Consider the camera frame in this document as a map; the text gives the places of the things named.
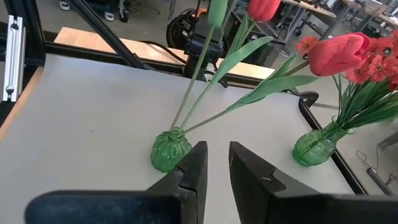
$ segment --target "desk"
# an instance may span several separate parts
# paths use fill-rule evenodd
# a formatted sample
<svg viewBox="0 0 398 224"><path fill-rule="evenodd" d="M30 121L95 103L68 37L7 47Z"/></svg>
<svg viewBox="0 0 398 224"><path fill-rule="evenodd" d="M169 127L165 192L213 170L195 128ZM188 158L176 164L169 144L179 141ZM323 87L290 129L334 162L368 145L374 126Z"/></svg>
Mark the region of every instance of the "desk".
<svg viewBox="0 0 398 224"><path fill-rule="evenodd" d="M345 8L339 13L339 15L340 15L343 12L345 12L343 17L345 16L345 14L348 12L349 9L355 9L357 7L362 8L361 5L359 5L358 3L356 3L352 0L343 0L343 3L345 4ZM387 6L384 4L378 10L374 10L374 9L365 7L364 11L367 14L367 16L361 21L361 23L359 23L355 32L361 32L371 22L371 20L374 17L378 17L378 18L382 19L384 22L388 22L389 24L392 24L395 27L398 26L398 24L396 22L394 22L387 16L383 15L383 12L386 11L386 9L387 9Z"/></svg>
<svg viewBox="0 0 398 224"><path fill-rule="evenodd" d="M173 58L167 52L162 50L160 47L144 44L134 40L121 39L123 43L131 50L131 52L136 53L138 56L146 59L151 59L159 62L168 62L181 65L182 63L177 59ZM75 47L83 47L87 49L100 50L104 52L112 52L114 50L96 33L87 32L83 30L77 30L72 28L63 27L59 32L57 38L54 41L58 44L66 44ZM177 54L183 59L187 59L188 56L184 54L184 51L171 49L173 53ZM274 69L261 67L257 65L250 65L247 63L239 63L234 68L232 68L230 73L236 75L242 75L252 78L267 78Z"/></svg>
<svg viewBox="0 0 398 224"><path fill-rule="evenodd" d="M150 164L150 147L170 126L188 83L163 73L49 55L41 81L0 141L0 179L6 180L0 185L1 223L23 223L24 206L48 191L143 190L158 181L164 174ZM187 105L205 85L195 84ZM188 126L248 91L215 86ZM313 168L293 160L294 142L311 130L298 100L277 93L187 135L193 145L208 143L205 223L239 223L229 181L230 141L319 192L352 194L332 159Z"/></svg>
<svg viewBox="0 0 398 224"><path fill-rule="evenodd" d="M391 24L394 26L394 28L398 28L398 22L396 22L395 20L392 20L390 17L384 15L384 14L380 14L378 16L378 18L382 19L384 22Z"/></svg>
<svg viewBox="0 0 398 224"><path fill-rule="evenodd" d="M336 17L336 15L334 13L327 11L324 8L315 7L311 4L308 4L303 1L300 1L300 2L297 2L294 0L282 0L282 1L289 5L287 6L287 10L286 10L284 16L282 17L282 19L280 20L280 22L277 24L277 26L282 25L282 23L286 20L286 18L288 18L291 15L293 8L295 6L298 7L297 15L295 16L295 18L293 19L293 21L289 27L290 29L286 35L284 42L287 42L289 40L289 38L292 36L292 34L295 32L296 28L299 27L301 21L304 19L305 15L306 15L307 11L323 14L323 15L331 17L331 18Z"/></svg>

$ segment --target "tulip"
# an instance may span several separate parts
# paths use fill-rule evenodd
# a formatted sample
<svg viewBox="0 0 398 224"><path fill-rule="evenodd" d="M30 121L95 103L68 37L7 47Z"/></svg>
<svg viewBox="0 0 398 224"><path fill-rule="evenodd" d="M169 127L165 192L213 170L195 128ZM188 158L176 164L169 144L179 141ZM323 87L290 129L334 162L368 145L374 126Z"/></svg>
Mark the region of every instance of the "tulip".
<svg viewBox="0 0 398 224"><path fill-rule="evenodd" d="M268 22L274 17L279 4L280 0L251 0L248 13L254 21Z"/></svg>
<svg viewBox="0 0 398 224"><path fill-rule="evenodd" d="M369 37L362 33L320 41L308 53L310 70L316 76L325 77L358 67L370 44Z"/></svg>

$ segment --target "white tabletop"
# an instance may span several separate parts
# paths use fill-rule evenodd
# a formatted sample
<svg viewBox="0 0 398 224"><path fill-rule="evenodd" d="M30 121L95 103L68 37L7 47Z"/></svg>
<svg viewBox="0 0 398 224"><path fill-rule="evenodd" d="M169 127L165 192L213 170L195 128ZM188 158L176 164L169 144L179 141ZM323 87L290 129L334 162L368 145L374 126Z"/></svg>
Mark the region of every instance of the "white tabletop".
<svg viewBox="0 0 398 224"><path fill-rule="evenodd" d="M0 142L0 223L23 223L24 208L52 190L144 190L164 176L150 163L156 135L169 128L189 79L122 65L48 55L42 80ZM196 82L188 105L205 83ZM188 127L250 90L217 85ZM352 194L335 163L293 160L310 131L298 98L274 94L190 132L208 143L205 223L239 223L229 181L229 142L243 146L320 192Z"/></svg>

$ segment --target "wooden table edge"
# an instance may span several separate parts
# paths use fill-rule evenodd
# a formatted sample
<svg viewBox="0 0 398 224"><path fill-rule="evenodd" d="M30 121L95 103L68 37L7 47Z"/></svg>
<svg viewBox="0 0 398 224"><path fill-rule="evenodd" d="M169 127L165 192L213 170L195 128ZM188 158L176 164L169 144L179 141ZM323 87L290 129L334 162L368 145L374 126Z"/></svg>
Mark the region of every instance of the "wooden table edge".
<svg viewBox="0 0 398 224"><path fill-rule="evenodd" d="M11 109L10 113L8 114L6 120L0 126L0 141L2 141L10 128L14 119L18 116L18 114L22 111L25 103L29 99L32 92L35 90L37 84L39 84L40 79L42 78L43 68L38 67L33 74L32 78L30 79L29 83L27 84L25 90L22 92L20 97L18 98L17 102L15 103L14 107Z"/></svg>

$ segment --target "glass vase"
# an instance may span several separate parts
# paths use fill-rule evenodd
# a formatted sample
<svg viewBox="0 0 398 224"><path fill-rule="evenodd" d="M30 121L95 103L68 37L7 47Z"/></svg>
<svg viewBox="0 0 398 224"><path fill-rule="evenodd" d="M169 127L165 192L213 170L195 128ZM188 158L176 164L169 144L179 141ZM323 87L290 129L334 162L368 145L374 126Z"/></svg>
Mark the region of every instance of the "glass vase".
<svg viewBox="0 0 398 224"><path fill-rule="evenodd" d="M336 143L352 129L344 130L336 124L337 116L321 130L310 131L301 136L293 150L293 158L301 165L310 167L326 162L336 150Z"/></svg>
<svg viewBox="0 0 398 224"><path fill-rule="evenodd" d="M191 144L182 133L180 128L173 128L156 137L150 154L150 161L156 169L170 172L191 150Z"/></svg>

